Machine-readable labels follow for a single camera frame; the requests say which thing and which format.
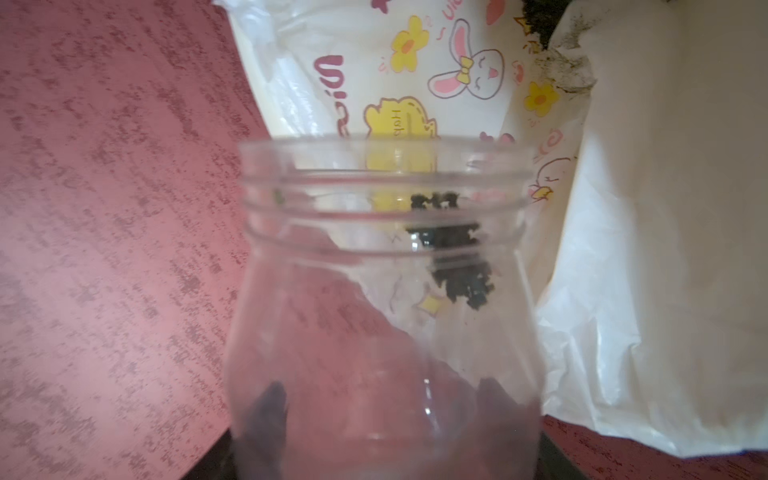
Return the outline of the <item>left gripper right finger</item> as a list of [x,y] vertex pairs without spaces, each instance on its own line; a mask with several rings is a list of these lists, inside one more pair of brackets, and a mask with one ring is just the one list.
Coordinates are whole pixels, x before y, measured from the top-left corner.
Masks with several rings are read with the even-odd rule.
[[477,389],[477,448],[489,479],[584,479],[542,431],[540,405],[516,402],[494,378]]

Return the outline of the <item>clear plastic jar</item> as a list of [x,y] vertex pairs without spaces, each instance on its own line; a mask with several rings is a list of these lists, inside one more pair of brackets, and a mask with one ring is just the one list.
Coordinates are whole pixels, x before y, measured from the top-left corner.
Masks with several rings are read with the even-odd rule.
[[[489,479],[477,389],[541,411],[543,365],[519,247],[525,153],[479,140],[312,138],[240,148],[250,255],[225,352],[232,436],[287,393],[282,479]],[[415,193],[456,192],[495,286],[451,302],[406,229]]]

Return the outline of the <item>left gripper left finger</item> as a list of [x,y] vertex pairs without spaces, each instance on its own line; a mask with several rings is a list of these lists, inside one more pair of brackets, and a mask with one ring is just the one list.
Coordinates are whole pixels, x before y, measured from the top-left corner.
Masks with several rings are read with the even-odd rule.
[[285,387],[273,381],[249,407],[243,431],[226,430],[183,479],[282,479],[287,416]]

